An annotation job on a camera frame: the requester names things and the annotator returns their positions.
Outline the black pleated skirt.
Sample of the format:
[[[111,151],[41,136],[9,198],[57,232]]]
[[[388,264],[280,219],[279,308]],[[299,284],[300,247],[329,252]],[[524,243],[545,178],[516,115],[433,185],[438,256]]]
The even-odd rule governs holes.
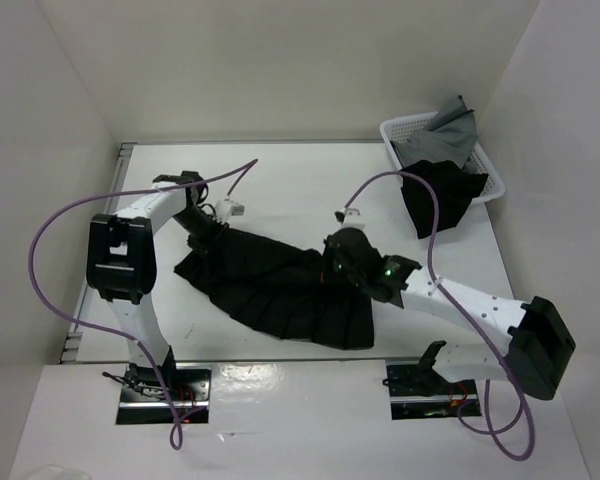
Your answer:
[[[193,247],[174,273],[255,331],[339,350],[370,349],[371,300],[331,265],[316,250],[226,228],[206,251]]]

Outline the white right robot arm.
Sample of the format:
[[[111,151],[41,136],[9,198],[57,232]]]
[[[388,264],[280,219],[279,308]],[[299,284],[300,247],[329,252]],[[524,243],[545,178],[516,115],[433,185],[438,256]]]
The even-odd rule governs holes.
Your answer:
[[[325,247],[335,272],[369,298],[424,312],[481,337],[474,345],[430,344],[417,371],[426,391],[439,393],[465,380],[513,379],[532,398],[554,398],[576,342],[551,301],[506,299],[434,278],[414,260],[381,255],[356,228],[336,231]]]

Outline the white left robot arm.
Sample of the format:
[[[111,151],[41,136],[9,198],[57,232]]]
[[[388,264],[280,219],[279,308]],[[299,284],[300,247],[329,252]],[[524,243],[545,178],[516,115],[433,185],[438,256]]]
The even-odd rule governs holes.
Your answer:
[[[176,393],[179,375],[151,298],[157,280],[154,235],[175,220],[189,233],[194,252],[208,252],[226,225],[202,210],[208,193],[202,181],[195,171],[159,175],[149,194],[114,214],[94,216],[89,227],[87,283],[125,334],[130,382],[143,383],[160,400]]]

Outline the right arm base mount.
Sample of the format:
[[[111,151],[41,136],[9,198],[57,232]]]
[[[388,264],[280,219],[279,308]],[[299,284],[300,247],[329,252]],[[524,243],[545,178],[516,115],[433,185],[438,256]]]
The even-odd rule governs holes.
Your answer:
[[[425,420],[481,417],[478,389],[473,380],[450,384],[445,380],[427,386],[413,362],[388,362],[382,384],[389,393],[391,417],[396,420]]]

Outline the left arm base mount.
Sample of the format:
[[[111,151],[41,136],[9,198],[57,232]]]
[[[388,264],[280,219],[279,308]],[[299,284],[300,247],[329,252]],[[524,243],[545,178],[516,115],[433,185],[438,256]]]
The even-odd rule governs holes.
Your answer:
[[[120,387],[116,416],[117,425],[170,424],[173,421],[164,390],[156,380],[131,380],[123,375],[103,372],[102,376]],[[185,425],[207,424],[211,397],[211,369],[207,366],[178,369],[167,380],[169,395],[178,416]]]

